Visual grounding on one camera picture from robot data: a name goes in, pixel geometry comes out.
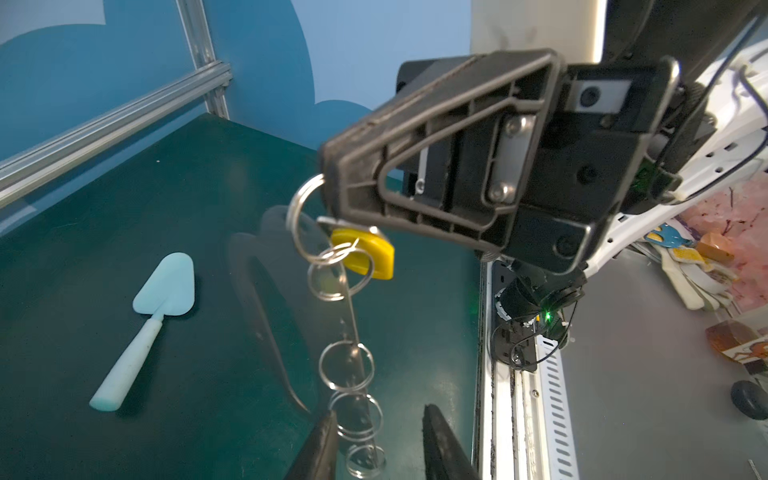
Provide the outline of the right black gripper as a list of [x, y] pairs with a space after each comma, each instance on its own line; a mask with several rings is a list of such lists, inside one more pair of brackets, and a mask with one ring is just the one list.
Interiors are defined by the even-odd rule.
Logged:
[[393, 98], [321, 146], [324, 205], [348, 222], [569, 273], [635, 197], [679, 82], [670, 56], [408, 61]]

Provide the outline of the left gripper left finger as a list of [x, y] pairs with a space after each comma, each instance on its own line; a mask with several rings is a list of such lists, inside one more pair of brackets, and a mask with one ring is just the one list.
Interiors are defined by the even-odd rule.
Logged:
[[284, 479], [334, 480], [338, 444], [337, 415], [333, 410], [326, 410], [315, 423]]

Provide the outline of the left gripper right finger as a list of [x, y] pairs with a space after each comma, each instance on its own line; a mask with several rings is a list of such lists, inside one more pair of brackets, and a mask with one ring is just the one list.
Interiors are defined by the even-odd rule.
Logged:
[[434, 404], [424, 407], [422, 438], [427, 479], [479, 479], [477, 470], [464, 453], [444, 415]]

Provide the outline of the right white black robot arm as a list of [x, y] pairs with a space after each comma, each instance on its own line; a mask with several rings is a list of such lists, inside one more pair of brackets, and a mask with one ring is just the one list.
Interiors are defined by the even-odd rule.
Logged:
[[621, 214], [704, 194], [715, 91], [763, 1], [476, 1], [467, 56], [408, 61], [320, 148], [335, 218], [512, 261], [505, 328], [576, 302]]

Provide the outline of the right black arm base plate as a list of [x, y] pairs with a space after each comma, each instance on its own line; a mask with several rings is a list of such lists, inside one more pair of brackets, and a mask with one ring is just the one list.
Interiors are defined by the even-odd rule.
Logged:
[[493, 357], [533, 372], [544, 361], [536, 352], [539, 337], [557, 347], [568, 339], [572, 319], [565, 310], [583, 297], [586, 276], [580, 269], [559, 275], [518, 261], [495, 261], [491, 273]]

